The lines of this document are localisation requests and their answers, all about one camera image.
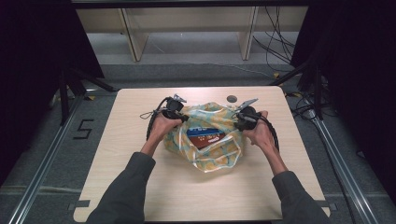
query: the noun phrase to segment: light wood tabletop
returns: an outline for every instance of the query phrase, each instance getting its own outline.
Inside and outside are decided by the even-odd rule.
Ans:
[[[324,196],[303,141],[279,87],[210,87],[125,89],[119,91],[92,162],[74,219],[85,222],[104,192],[125,168],[131,155],[146,141],[148,119],[139,116],[155,109],[160,101],[177,93],[184,105],[241,105],[253,98],[257,111],[267,110],[277,132],[280,154],[299,177],[306,191],[318,201]],[[227,96],[237,97],[236,103]],[[273,174],[263,153],[247,140],[235,167],[204,173],[186,159],[160,144],[157,162],[148,180],[146,221],[217,221],[281,219],[280,201],[272,183]],[[328,208],[323,208],[330,215]]]

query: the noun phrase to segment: metal rail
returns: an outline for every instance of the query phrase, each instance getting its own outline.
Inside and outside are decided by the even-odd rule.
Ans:
[[[64,125],[60,127],[58,132],[53,139],[49,150],[47,151],[43,161],[35,172],[35,176],[27,187],[26,191],[23,193],[23,196],[14,209],[12,216],[8,222],[8,224],[20,224],[26,219],[27,214],[29,213],[30,208],[35,201],[35,196],[37,195],[44,178],[46,177],[52,162],[64,141],[64,136],[67,133],[70,123],[72,122],[78,107],[80,106],[82,100],[84,99],[83,95],[76,96],[71,108],[70,108],[70,116],[65,121]]]
[[[310,110],[309,114],[311,118],[315,116],[315,112],[313,110]],[[332,136],[330,135],[326,125],[324,124],[324,121],[318,118],[313,119],[313,121],[317,124],[318,128],[323,134],[324,140],[327,144],[329,154],[331,160],[334,163],[335,169],[337,170],[337,173],[340,175],[341,180],[346,186],[346,190],[349,192],[349,195],[353,203],[358,209],[358,212],[361,215],[361,219],[363,220],[364,223],[367,224],[378,223],[378,220],[375,217],[371,205],[367,201],[366,197],[364,196],[364,193],[361,190],[361,187],[356,182],[355,178],[353,177],[352,173],[347,167],[347,164],[343,156],[341,155],[340,151],[338,150],[337,145],[332,140]]]

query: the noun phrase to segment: clear plastic bag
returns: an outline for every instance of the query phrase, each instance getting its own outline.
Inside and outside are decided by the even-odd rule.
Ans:
[[[205,173],[234,167],[245,141],[233,125],[233,109],[208,103],[185,106],[181,112],[190,118],[165,136],[165,148]]]

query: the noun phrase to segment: gray sleeve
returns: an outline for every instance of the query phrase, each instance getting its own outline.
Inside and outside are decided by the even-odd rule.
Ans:
[[[283,223],[331,223],[294,172],[274,176],[273,183],[281,201]]]
[[[154,165],[150,156],[135,152],[86,223],[144,223],[146,185]]]

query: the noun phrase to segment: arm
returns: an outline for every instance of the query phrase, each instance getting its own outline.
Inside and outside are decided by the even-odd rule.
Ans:
[[[251,145],[258,146],[267,158],[274,174],[273,183],[281,201],[284,223],[330,223],[329,218],[305,191],[297,176],[288,170],[274,144],[267,125],[259,120],[254,130],[244,130]]]
[[[86,223],[144,223],[146,185],[155,165],[152,156],[163,137],[180,123],[180,119],[166,119],[161,113],[157,116],[148,141],[110,184]]]

